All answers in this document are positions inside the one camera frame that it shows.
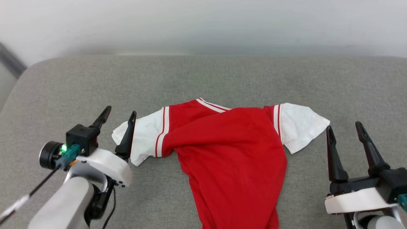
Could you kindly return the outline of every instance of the cable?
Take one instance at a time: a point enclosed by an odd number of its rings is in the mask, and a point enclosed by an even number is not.
[[[30,192],[30,197],[32,196],[32,195],[34,195],[34,193],[36,193],[37,191],[38,191],[38,189],[39,188],[41,188],[41,186],[52,176],[52,175],[54,175],[54,173],[56,172],[56,171],[58,171],[58,169],[61,167],[61,165],[59,164],[59,165],[57,165],[53,170],[52,170],[52,172],[51,173],[49,173],[48,174],[48,176],[46,176],[31,192]]]
[[[111,211],[111,213],[109,214],[109,216],[107,217],[105,224],[103,225],[102,229],[105,229],[107,226],[107,223],[110,220],[110,217],[113,215],[114,210],[116,209],[116,190],[113,187],[113,209]]]
[[[38,191],[39,188],[52,176],[61,165],[55,167],[51,173],[49,173],[28,195],[23,196],[19,200],[17,200],[13,205],[7,208],[1,215],[0,215],[0,225],[2,225],[8,218],[10,218],[17,210],[19,210],[24,204],[31,198],[34,193]]]

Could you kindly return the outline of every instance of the teal connector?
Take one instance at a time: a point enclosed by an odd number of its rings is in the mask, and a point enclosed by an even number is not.
[[[55,166],[61,165],[61,169],[64,169],[73,162],[77,156],[81,154],[81,146],[78,144],[72,145],[65,153],[62,154],[61,158],[55,163]]]
[[[398,205],[400,205],[400,207],[407,212],[407,194],[401,194],[398,197]]]

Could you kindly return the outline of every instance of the gray cushion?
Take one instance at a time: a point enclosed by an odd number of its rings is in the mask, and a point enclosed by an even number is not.
[[[311,107],[331,120],[350,177],[366,176],[368,169],[354,127],[359,120],[383,158],[393,168],[406,167],[406,86],[407,59],[391,57],[83,56],[41,62],[21,76],[0,113],[0,206],[12,204],[49,173],[38,163],[46,142],[64,142],[66,131],[90,125],[107,105],[113,109],[99,144],[110,151],[112,130],[133,109],[142,117],[202,97],[231,108],[284,102]],[[324,207],[330,183],[325,135],[286,154],[280,227],[345,228],[343,216],[330,216]],[[131,169],[133,184],[117,189],[108,228],[201,228],[176,153]],[[58,171],[4,228],[27,227],[64,176]],[[102,227],[111,207],[112,202],[92,228]]]

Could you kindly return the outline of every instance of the red and white shirt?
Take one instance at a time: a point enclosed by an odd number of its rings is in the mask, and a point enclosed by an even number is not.
[[[283,145],[293,154],[328,125],[291,103],[230,109],[199,98],[137,119],[131,162],[176,151],[204,229],[278,228]],[[117,144],[126,128],[127,122],[113,131]]]

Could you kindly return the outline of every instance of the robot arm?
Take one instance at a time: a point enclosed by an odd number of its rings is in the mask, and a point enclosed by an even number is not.
[[[107,121],[110,111],[111,107],[106,107],[89,127],[78,124],[69,130],[66,145],[50,141],[43,147],[39,156],[40,165],[53,171],[27,195],[28,198],[22,200],[26,202],[58,169],[68,173],[62,186],[31,220],[29,229],[89,229],[91,220],[103,216],[112,192],[116,198],[114,186],[126,187],[131,184],[132,172],[128,159],[136,112],[132,112],[126,135],[116,147],[116,152],[112,153],[100,149],[97,141],[100,128]],[[94,183],[100,183],[102,189]],[[22,200],[17,202],[18,207],[14,204],[5,211],[0,225],[24,204]]]
[[[407,170],[390,169],[383,160],[362,123],[356,122],[359,140],[368,159],[369,176],[351,178],[343,169],[336,150],[336,138],[331,126],[326,129],[330,194],[325,207],[329,214],[343,214],[348,229],[404,229],[398,212],[407,194]],[[360,212],[382,211],[384,216],[370,215],[358,219]]]

